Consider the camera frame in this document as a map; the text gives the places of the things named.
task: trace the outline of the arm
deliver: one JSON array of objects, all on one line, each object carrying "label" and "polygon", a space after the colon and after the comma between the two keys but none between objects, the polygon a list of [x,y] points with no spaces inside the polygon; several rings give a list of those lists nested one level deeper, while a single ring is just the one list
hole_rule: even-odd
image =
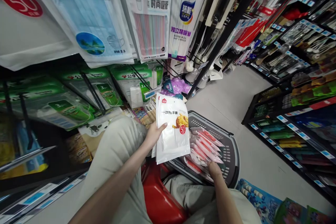
[{"label": "arm", "polygon": [[218,164],[209,163],[209,173],[215,184],[219,223],[243,224]]},{"label": "arm", "polygon": [[129,189],[142,161],[166,128],[152,123],[147,136],[134,154],[79,209],[69,224],[109,223]]}]

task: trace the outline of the store aisle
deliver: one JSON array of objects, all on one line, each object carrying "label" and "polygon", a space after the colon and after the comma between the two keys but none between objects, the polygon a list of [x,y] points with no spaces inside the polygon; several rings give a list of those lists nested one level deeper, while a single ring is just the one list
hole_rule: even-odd
[{"label": "store aisle", "polygon": [[240,175],[260,189],[284,200],[310,205],[325,214],[335,208],[273,151],[241,124],[256,93],[270,84],[247,67],[237,67],[187,102],[194,110],[234,134],[240,153]]}]

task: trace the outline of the right hand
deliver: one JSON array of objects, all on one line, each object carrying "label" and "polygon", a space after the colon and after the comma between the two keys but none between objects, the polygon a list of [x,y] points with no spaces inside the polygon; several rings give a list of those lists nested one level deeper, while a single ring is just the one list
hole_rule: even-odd
[{"label": "right hand", "polygon": [[216,178],[218,177],[221,177],[223,178],[223,174],[222,174],[222,170],[221,168],[218,166],[217,163],[215,162],[210,162],[208,164],[208,167],[209,167],[209,173],[210,173],[210,176],[213,180],[215,180]]}]

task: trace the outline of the red circular price sign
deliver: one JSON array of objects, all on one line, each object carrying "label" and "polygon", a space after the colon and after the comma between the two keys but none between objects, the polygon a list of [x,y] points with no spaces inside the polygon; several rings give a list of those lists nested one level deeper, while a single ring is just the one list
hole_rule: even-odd
[{"label": "red circular price sign", "polygon": [[3,0],[9,7],[29,17],[40,17],[43,14],[41,5],[36,0]]},{"label": "red circular price sign", "polygon": [[181,125],[180,126],[180,133],[182,134],[182,135],[184,135],[184,133],[186,132],[186,129],[185,129],[186,127],[184,126],[184,125]]}]

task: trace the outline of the beige pants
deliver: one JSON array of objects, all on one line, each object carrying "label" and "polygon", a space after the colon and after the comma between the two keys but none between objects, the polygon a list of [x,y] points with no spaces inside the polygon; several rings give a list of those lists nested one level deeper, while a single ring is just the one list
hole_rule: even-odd
[{"label": "beige pants", "polygon": [[[147,130],[134,119],[118,116],[106,129],[90,166],[79,196],[81,207],[91,195],[111,177],[142,144]],[[218,223],[214,187],[194,185],[178,175],[165,183],[177,201],[193,215],[186,223]],[[252,204],[237,190],[231,195],[244,224],[260,224],[260,218]],[[152,223],[147,215],[141,171],[136,174],[111,223]]]}]

